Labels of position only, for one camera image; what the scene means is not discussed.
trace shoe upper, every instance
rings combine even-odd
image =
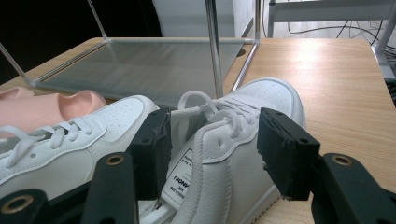
[[[92,179],[103,156],[125,151],[146,116],[158,107],[132,96],[90,115],[0,140],[0,197],[20,189],[43,189],[50,199]]]
[[[206,104],[185,108],[193,95]],[[279,79],[258,79],[213,101],[200,92],[182,96],[178,110],[172,112],[172,156],[177,159],[189,145],[192,168],[191,179],[183,179],[190,182],[181,203],[172,193],[175,188],[165,184],[163,189],[163,198],[178,209],[173,223],[245,223],[262,203],[269,206],[277,199],[279,192],[257,151],[261,107],[281,111],[304,127],[297,92]],[[176,169],[171,162],[170,172]],[[177,178],[169,176],[168,182],[180,178],[179,173]],[[269,191],[274,197],[267,198]]]

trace shoe tongue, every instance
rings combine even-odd
[[[207,122],[204,113],[198,107],[172,111],[171,116],[174,148],[181,148]]]
[[[163,199],[178,210],[187,194],[192,171],[192,137],[169,163],[167,181],[163,186]]]

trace pink foam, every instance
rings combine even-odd
[[[24,88],[24,87],[14,87],[7,91],[0,91],[0,100],[12,100],[25,97],[32,97],[35,94]]]
[[[12,125],[29,133],[42,126],[82,117],[105,105],[105,99],[94,91],[81,91],[71,96],[54,93],[2,100],[0,126]]]

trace shoe tongue label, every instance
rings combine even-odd
[[[191,181],[192,149],[184,146],[171,161],[169,170],[170,174],[163,187],[163,198],[178,209],[187,194]]]

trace white wall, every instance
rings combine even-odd
[[[208,36],[205,0],[153,0],[163,36]],[[240,37],[253,18],[253,0],[216,0],[219,36]]]

